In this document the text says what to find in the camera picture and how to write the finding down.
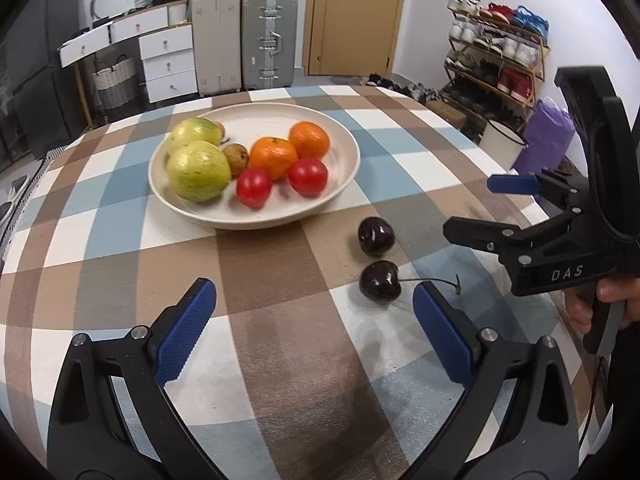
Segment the red shoe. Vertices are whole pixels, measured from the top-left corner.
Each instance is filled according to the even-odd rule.
[[[516,84],[516,72],[511,68],[505,68],[500,72],[500,78],[498,79],[498,90],[505,94],[510,94],[511,90]]]
[[[509,23],[510,19],[516,12],[506,5],[489,4],[488,9],[491,11],[491,15],[494,17],[494,20],[500,20],[505,23]]]
[[[528,75],[524,75],[518,72],[514,72],[514,74],[515,85],[513,86],[513,90],[511,91],[511,97],[520,101],[521,103],[526,103],[531,97],[533,82]]]

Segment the human hand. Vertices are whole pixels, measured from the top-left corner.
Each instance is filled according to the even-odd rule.
[[[586,334],[591,331],[593,310],[578,298],[578,291],[568,288],[564,291],[564,306],[569,316],[569,323],[574,330]],[[622,317],[620,328],[626,328],[634,321],[640,321],[640,278],[617,276],[604,278],[598,282],[596,293],[600,301],[615,303],[628,300]]]

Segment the plate rim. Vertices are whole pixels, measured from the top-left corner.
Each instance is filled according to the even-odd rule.
[[[358,170],[360,169],[360,163],[362,161],[362,155],[360,153],[360,146],[358,145],[358,141],[356,140],[356,138],[353,136],[353,134],[349,131],[349,129],[344,126],[344,124],[342,124],[340,121],[334,119],[333,117],[324,114],[318,110],[313,110],[313,108],[308,108],[305,106],[300,106],[300,105],[295,105],[295,104],[291,104],[291,103],[274,103],[274,102],[269,102],[269,101],[264,101],[264,102],[258,102],[258,103],[238,103],[235,105],[229,105],[229,106],[223,106],[220,108],[213,108],[211,110],[208,110],[206,112],[203,112],[199,115],[197,115],[196,117],[202,117],[206,114],[210,114],[211,112],[215,112],[215,111],[219,111],[219,110],[227,110],[229,108],[241,108],[241,107],[247,107],[247,106],[255,106],[255,105],[277,105],[277,106],[283,106],[283,107],[290,107],[290,108],[301,108],[303,110],[310,110],[312,112],[324,115],[327,119],[333,121],[334,123],[338,124],[338,126],[340,126],[347,134],[349,134],[349,136],[351,137],[351,140],[353,141],[353,145],[356,148],[356,164],[354,165],[353,171],[351,171],[351,174],[347,177],[347,179],[345,179],[345,181],[338,186],[334,191],[332,191],[327,197],[325,197],[322,202],[317,203],[317,204],[313,204],[313,205],[309,205],[308,207],[305,207],[303,209],[301,209],[300,211],[297,211],[295,213],[291,213],[289,215],[286,216],[282,216],[279,218],[273,218],[273,219],[269,219],[269,220],[255,220],[255,219],[247,219],[247,220],[241,220],[241,221],[222,221],[222,220],[213,220],[213,219],[206,219],[202,216],[199,216],[195,213],[190,213],[188,211],[184,211],[183,209],[180,209],[178,207],[176,207],[175,205],[169,203],[167,200],[165,200],[165,198],[162,196],[161,193],[158,192],[158,190],[156,189],[156,186],[154,185],[153,179],[151,178],[151,171],[152,171],[152,167],[153,167],[153,161],[156,159],[156,157],[158,156],[158,152],[160,151],[160,149],[162,148],[162,146],[165,144],[165,142],[167,142],[168,139],[168,134],[170,132],[165,132],[164,133],[164,139],[162,140],[162,142],[160,142],[160,144],[158,144],[158,146],[156,146],[154,152],[151,154],[151,158],[149,159],[149,165],[148,168],[146,168],[146,179],[149,183],[149,187],[151,188],[151,191],[153,191],[153,194],[156,196],[156,198],[158,198],[158,200],[160,200],[160,202],[162,202],[165,206],[167,206],[169,209],[171,209],[172,211],[186,216],[194,221],[197,222],[205,222],[207,224],[212,225],[215,228],[219,228],[219,229],[227,229],[227,230],[234,230],[232,228],[229,227],[218,227],[219,225],[224,224],[226,225],[236,225],[238,227],[247,227],[247,226],[251,226],[252,224],[255,224],[255,229],[267,229],[269,227],[275,227],[276,225],[284,225],[287,224],[289,222],[293,222],[296,221],[297,219],[303,218],[304,216],[307,216],[308,214],[311,214],[315,209],[326,205],[328,202],[330,202],[331,200],[333,200],[334,198],[336,198],[338,195],[340,195],[340,193],[342,193],[346,187],[351,183],[352,180],[355,179],[356,174],[358,173]]]

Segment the white trash can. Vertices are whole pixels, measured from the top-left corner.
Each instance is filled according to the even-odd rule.
[[[526,145],[513,130],[496,121],[488,121],[480,141],[480,148],[506,171],[511,169]]]

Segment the door frame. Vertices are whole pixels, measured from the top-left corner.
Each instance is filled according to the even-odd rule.
[[[305,69],[305,75],[309,75],[309,57],[311,56],[311,31],[314,20],[314,4],[316,0],[306,0],[305,6],[305,34],[302,45],[302,66]],[[391,38],[391,50],[389,51],[389,66],[382,76],[388,78],[393,70],[396,57],[396,46],[398,44],[398,32],[400,29],[400,21],[402,19],[402,10],[404,10],[404,0],[398,0],[398,12],[396,12],[396,22],[394,24],[394,34]]]

